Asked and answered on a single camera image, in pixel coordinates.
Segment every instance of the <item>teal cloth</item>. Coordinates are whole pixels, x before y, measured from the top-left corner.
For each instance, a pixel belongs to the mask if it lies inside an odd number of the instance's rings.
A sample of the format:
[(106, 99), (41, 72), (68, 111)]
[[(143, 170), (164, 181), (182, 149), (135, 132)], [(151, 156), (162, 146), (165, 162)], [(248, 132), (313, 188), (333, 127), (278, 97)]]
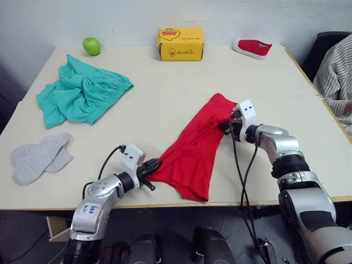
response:
[(132, 88), (127, 77), (95, 68), (68, 54), (67, 64), (59, 68), (59, 80), (46, 85), (37, 95), (37, 102), (47, 128), (66, 119), (94, 124)]

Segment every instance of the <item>black cable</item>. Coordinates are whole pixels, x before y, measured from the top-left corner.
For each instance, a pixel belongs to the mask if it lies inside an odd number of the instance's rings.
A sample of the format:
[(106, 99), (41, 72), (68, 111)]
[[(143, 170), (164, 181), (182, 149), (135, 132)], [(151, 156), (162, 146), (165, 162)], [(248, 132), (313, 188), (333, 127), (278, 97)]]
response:
[[(100, 180), (101, 175), (103, 174), (103, 170), (105, 168), (106, 163), (110, 160), (110, 158), (112, 157), (112, 155), (114, 155), (114, 153), (116, 152), (116, 150), (122, 150), (124, 146), (118, 146), (116, 148), (114, 148), (114, 150), (109, 154), (109, 156), (106, 158), (106, 160), (103, 163), (103, 166), (101, 166), (101, 169), (99, 171), (99, 176), (98, 176), (98, 180)], [(90, 181), (89, 183), (86, 183), (83, 187), (83, 191), (82, 191), (82, 199), (84, 200), (85, 197), (85, 193), (86, 193), (86, 188), (88, 185), (92, 184), (94, 181)]]
[(86, 193), (86, 188), (88, 185), (92, 184), (94, 181), (90, 181), (88, 183), (86, 183), (83, 187), (83, 191), (82, 191), (82, 200), (84, 200), (84, 197), (85, 197), (85, 193)]
[[(229, 120), (229, 127), (230, 127), (230, 131), (231, 131), (231, 136), (232, 136), (232, 143), (233, 143), (233, 151), (234, 151), (234, 156), (235, 156), (235, 161), (236, 161), (236, 168), (237, 168), (237, 171), (238, 171), (238, 174), (239, 174), (239, 178), (240, 178), (240, 181), (241, 181), (241, 184), (242, 184), (242, 193), (241, 193), (241, 203), (240, 203), (240, 208), (241, 208), (241, 212), (242, 212), (242, 218), (247, 226), (247, 229), (249, 231), (249, 234), (252, 238), (252, 241), (253, 241), (253, 244), (256, 248), (256, 250), (258, 251), (259, 255), (261, 256), (261, 258), (263, 259), (264, 263), (265, 264), (268, 264), (268, 261), (266, 260), (265, 256), (263, 256), (263, 254), (261, 253), (260, 251), (260, 248), (259, 248), (259, 244), (258, 244), (258, 239), (257, 239), (257, 234), (256, 234), (256, 231), (255, 231), (255, 226), (254, 226), (254, 220), (253, 220), (253, 215), (252, 215), (252, 211), (251, 211), (251, 208), (250, 208), (250, 203), (249, 203), (249, 199), (248, 199), (248, 195), (247, 195), (247, 191), (246, 191), (246, 182), (247, 182), (247, 178), (248, 178), (248, 175), (249, 175), (249, 170), (253, 164), (253, 161), (255, 159), (255, 156), (257, 154), (257, 150), (258, 150), (258, 144), (256, 143), (255, 144), (255, 150), (254, 150), (254, 153), (252, 155), (252, 159), (251, 161), (249, 162), (248, 164), (248, 167), (247, 167), (247, 170), (246, 170), (246, 174), (245, 174), (245, 178), (243, 180), (242, 178), (242, 174), (241, 174), (241, 171), (240, 171), (240, 167), (239, 167), (239, 163), (238, 163), (238, 157), (237, 157), (237, 150), (236, 150), (236, 138), (235, 138), (235, 135), (234, 135), (234, 132), (233, 132), (233, 127), (232, 127), (232, 118), (230, 118)], [(249, 226), (248, 222), (247, 222), (247, 219), (244, 215), (244, 206), (243, 206), (243, 198), (245, 197), (245, 200), (246, 200), (246, 207), (247, 207), (247, 210), (249, 212), (249, 218), (250, 218), (250, 222), (251, 222), (251, 227)]]
[(5, 261), (4, 264), (9, 264), (9, 263), (15, 262), (15, 261), (19, 260), (20, 258), (24, 257), (29, 251), (31, 251), (32, 248), (34, 248), (34, 247), (39, 243), (39, 241), (40, 241), (40, 240), (45, 236), (45, 234), (48, 233), (48, 232), (49, 232), (49, 230), (46, 229), (46, 230), (44, 231), (44, 233), (43, 233), (43, 234), (42, 234), (42, 235), (41, 235), (24, 253), (22, 253), (20, 256), (14, 258), (14, 259), (12, 259), (12, 260)]
[[(245, 195), (245, 197), (246, 197), (246, 202), (247, 202), (246, 204), (247, 204), (247, 206), (248, 206), (248, 205), (249, 205), (249, 199), (248, 199), (247, 191), (246, 191), (246, 189), (245, 189), (245, 185), (244, 185), (244, 181), (243, 181), (243, 178), (242, 178), (241, 170), (240, 170), (240, 167), (239, 167), (239, 164), (238, 164), (237, 150), (236, 150), (236, 144), (235, 144), (236, 139), (235, 139), (235, 134), (234, 134), (234, 132), (233, 132), (232, 119), (229, 120), (229, 127), (230, 127), (230, 131), (231, 131), (231, 136), (232, 136), (233, 151), (234, 151), (234, 155), (235, 155), (235, 161), (236, 161), (236, 167), (237, 167), (237, 171), (238, 171), (238, 176), (239, 176), (239, 178), (240, 178), (240, 180), (241, 180), (241, 185), (242, 185), (242, 193), (244, 193), (244, 195)], [(246, 219), (246, 217), (245, 217), (245, 215), (244, 215), (243, 203), (240, 204), (240, 208), (241, 208), (243, 220), (244, 220), (244, 222), (245, 222), (245, 224), (246, 224), (246, 226), (247, 226), (247, 229), (248, 229), (248, 231), (249, 231), (249, 234), (250, 234), (250, 236), (252, 237), (252, 240), (253, 240), (253, 242), (254, 242), (254, 241), (256, 240), (256, 238), (255, 238), (255, 236), (254, 236), (254, 234), (253, 234), (251, 228), (249, 227), (249, 224), (248, 224), (248, 222), (247, 222), (247, 219)]]
[(103, 170), (105, 168), (106, 163), (109, 161), (109, 159), (111, 158), (112, 155), (114, 155), (114, 153), (116, 152), (116, 150), (120, 150), (121, 146), (116, 147), (110, 154), (109, 156), (106, 158), (106, 160), (103, 163), (103, 166), (101, 166), (100, 172), (99, 172), (99, 176), (98, 176), (98, 180), (100, 180), (101, 178), (101, 174), (103, 173)]

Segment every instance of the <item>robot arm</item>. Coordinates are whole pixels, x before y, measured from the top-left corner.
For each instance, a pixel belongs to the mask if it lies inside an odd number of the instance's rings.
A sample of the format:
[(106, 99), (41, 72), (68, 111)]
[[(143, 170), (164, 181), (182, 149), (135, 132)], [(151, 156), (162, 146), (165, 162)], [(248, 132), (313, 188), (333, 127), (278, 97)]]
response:
[[(333, 202), (305, 162), (295, 137), (281, 128), (255, 125), (256, 113), (250, 101), (234, 108), (235, 138), (258, 144), (268, 154), (272, 176), (280, 189), (279, 204), (290, 233), (304, 243), (313, 263), (352, 262), (352, 230), (336, 225)], [(229, 127), (222, 129), (229, 134)]]
[(155, 190), (146, 178), (160, 167), (161, 162), (155, 158), (143, 163), (145, 154), (134, 145), (122, 145), (120, 151), (124, 154), (123, 173), (92, 183), (74, 212), (64, 264), (98, 263), (111, 209), (125, 193), (139, 189), (142, 184)]

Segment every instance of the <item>white shoe sole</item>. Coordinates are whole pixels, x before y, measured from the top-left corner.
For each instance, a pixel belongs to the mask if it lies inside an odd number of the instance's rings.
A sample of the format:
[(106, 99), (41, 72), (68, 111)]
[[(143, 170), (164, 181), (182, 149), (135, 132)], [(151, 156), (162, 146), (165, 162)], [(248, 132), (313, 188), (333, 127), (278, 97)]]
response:
[(266, 55), (265, 56), (261, 56), (261, 55), (257, 55), (257, 54), (254, 54), (252, 52), (249, 52), (249, 51), (244, 51), (243, 49), (241, 49), (239, 46), (238, 46), (238, 42), (240, 40), (235, 40), (233, 42), (233, 45), (232, 45), (232, 48), (237, 51), (238, 53), (241, 53), (241, 54), (244, 54), (244, 55), (247, 55), (247, 56), (250, 56), (252, 58), (255, 58), (255, 59), (265, 59), (266, 58)]

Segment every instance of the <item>black chair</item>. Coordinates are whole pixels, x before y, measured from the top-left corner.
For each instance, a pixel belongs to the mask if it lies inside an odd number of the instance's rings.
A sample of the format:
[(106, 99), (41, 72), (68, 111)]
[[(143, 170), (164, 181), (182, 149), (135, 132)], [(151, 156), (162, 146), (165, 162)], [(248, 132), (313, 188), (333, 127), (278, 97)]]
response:
[(302, 70), (305, 72), (307, 77), (313, 81), (320, 63), (323, 61), (325, 53), (336, 43), (343, 40), (345, 37), (350, 35), (350, 32), (322, 32), (318, 34), (318, 37), (309, 52)]

